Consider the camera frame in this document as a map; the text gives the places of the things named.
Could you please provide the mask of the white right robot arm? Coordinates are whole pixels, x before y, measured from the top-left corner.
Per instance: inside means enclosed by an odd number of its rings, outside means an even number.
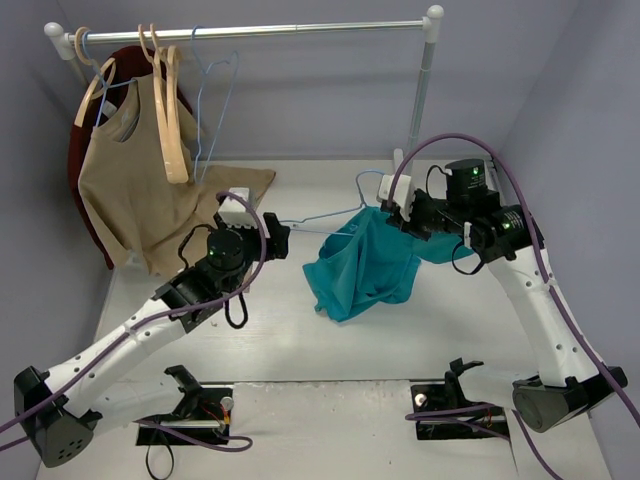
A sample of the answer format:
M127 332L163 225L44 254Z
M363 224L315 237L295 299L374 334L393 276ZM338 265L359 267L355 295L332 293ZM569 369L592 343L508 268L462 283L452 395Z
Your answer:
M611 380L626 387L624 371L613 366L603 375L573 334L564 319L569 309L556 303L558 288L542 275L549 265L542 235L527 226L521 206L502 205L499 193L488 188L483 161L454 161L444 174L443 199L417 188L407 175L384 176L377 198L390 215L387 222L424 241L453 234L459 246L475 252L511 302L537 367L518 374L457 359L445 374L445 405L464 412L474 404L493 404L543 433L609 398Z

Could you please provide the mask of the teal t shirt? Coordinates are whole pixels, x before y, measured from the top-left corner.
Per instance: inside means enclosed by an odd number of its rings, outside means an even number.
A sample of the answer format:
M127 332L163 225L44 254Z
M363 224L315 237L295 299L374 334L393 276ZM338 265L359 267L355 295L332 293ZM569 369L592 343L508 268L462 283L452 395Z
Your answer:
M378 208L363 209L326 238L316 261L303 266L316 312L344 322L377 303L404 303L422 262L446 264L473 254L453 234L434 233L423 241L387 219Z

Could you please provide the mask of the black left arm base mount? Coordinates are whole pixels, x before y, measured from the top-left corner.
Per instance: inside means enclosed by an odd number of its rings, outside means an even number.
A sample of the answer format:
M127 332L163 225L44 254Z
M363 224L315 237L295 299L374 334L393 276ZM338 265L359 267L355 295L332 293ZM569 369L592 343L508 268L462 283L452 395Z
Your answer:
M164 375L175 381L179 401L167 412L156 412L142 420L201 442L227 446L234 386L200 382L183 365L166 368Z

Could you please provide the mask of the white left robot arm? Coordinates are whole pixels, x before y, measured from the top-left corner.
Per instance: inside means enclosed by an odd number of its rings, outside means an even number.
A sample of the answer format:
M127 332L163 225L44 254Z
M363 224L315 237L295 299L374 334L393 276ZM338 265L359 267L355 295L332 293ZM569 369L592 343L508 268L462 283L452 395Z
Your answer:
M46 467L67 463L114 428L196 414L203 388L184 366L144 381L125 377L241 295L249 271L287 257L289 227L272 212L263 220L262 226L234 226L216 215L205 256L160 286L134 315L71 359L45 371L30 366L15 376L17 422Z

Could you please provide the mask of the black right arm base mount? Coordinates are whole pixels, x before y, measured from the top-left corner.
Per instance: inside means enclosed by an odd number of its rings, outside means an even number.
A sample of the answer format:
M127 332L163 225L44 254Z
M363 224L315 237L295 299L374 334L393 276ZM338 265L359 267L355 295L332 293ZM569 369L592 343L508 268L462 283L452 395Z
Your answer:
M460 378L469 370L483 366L480 361L452 361L441 380L410 385L413 411L411 420L418 441L481 440L498 438L510 441L504 410L482 407L482 401L468 400Z

